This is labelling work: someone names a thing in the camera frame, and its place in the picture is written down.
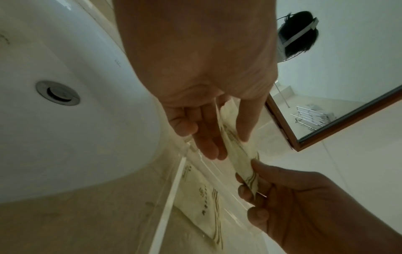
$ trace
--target hand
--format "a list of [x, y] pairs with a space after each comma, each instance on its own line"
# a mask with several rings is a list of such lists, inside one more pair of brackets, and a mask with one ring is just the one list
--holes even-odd
[[225, 159], [216, 104], [241, 99], [247, 141], [277, 76], [275, 0], [115, 0], [121, 38], [138, 78], [180, 136]]
[[[255, 205], [249, 221], [288, 254], [401, 253], [402, 236], [322, 174], [264, 165], [255, 200], [245, 186], [241, 198]], [[243, 183], [239, 175], [236, 179]]]

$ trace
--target mirror frame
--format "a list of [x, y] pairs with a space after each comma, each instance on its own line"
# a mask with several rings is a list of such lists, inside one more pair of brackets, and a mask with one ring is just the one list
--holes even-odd
[[322, 141], [323, 139], [363, 120], [366, 117], [400, 101], [402, 99], [402, 85], [394, 88], [386, 94], [372, 100], [369, 103], [351, 111], [350, 113], [340, 117], [339, 119], [333, 121], [327, 126], [312, 132], [311, 134], [297, 139], [294, 135], [289, 124], [285, 120], [282, 112], [279, 110], [277, 104], [273, 100], [272, 96], [269, 95], [265, 106], [268, 113], [274, 119], [276, 125], [281, 130], [282, 134], [286, 138], [289, 145], [296, 151], [301, 151], [307, 147]]

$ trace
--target packet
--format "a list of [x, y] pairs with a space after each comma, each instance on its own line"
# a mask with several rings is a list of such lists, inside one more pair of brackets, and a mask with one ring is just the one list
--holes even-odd
[[185, 164], [174, 205], [223, 250], [219, 194], [190, 162]]
[[218, 112], [218, 124], [227, 149], [228, 158], [255, 198], [258, 191], [258, 175], [251, 167], [251, 160], [259, 159], [259, 155], [257, 149], [252, 144], [239, 140], [236, 131], [238, 113], [239, 111], [234, 100], [227, 101]]

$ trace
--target sink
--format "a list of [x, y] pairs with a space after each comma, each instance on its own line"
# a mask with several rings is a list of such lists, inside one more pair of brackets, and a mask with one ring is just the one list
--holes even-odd
[[[51, 81], [80, 103], [36, 90]], [[73, 0], [0, 1], [0, 203], [131, 174], [163, 132], [124, 52]]]

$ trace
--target drain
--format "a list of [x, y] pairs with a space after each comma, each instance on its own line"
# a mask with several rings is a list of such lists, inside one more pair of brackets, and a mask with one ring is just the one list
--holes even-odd
[[72, 88], [53, 81], [39, 81], [36, 90], [46, 99], [61, 105], [74, 106], [80, 103], [80, 97]]

